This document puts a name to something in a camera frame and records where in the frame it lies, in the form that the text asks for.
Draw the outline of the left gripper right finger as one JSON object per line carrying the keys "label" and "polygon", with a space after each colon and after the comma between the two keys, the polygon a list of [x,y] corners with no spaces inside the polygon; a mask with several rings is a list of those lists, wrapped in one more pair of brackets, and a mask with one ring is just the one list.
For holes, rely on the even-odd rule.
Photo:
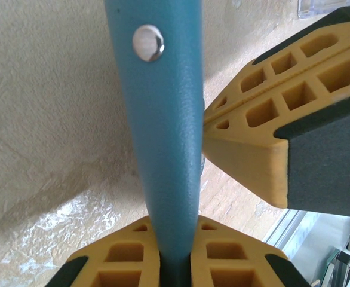
{"label": "left gripper right finger", "polygon": [[192,287],[311,287],[280,249],[201,215],[191,279]]}

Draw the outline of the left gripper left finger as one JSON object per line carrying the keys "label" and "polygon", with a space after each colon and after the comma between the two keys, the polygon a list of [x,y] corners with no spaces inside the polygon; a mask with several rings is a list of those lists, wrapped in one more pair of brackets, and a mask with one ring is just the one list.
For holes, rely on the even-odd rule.
{"label": "left gripper left finger", "polygon": [[159,250],[145,216],[74,252],[45,287],[159,286]]}

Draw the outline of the clear plastic card case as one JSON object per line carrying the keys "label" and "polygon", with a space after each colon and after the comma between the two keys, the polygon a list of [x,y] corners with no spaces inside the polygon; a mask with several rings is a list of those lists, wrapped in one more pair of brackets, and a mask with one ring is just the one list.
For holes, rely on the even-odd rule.
{"label": "clear plastic card case", "polygon": [[298,0],[297,15],[301,19],[308,18],[345,6],[350,6],[350,0]]}

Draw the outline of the blue leather card holder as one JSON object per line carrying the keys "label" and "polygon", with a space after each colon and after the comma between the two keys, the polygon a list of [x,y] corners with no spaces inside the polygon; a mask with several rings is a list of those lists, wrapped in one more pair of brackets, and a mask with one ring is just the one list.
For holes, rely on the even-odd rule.
{"label": "blue leather card holder", "polygon": [[202,0],[103,0],[160,286],[191,287],[202,163]]}

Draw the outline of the long aluminium mounting rail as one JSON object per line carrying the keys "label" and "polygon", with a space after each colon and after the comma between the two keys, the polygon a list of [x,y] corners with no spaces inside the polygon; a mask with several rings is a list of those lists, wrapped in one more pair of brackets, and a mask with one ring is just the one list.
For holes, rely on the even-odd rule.
{"label": "long aluminium mounting rail", "polygon": [[263,242],[283,249],[307,213],[302,210],[285,209],[263,238]]}

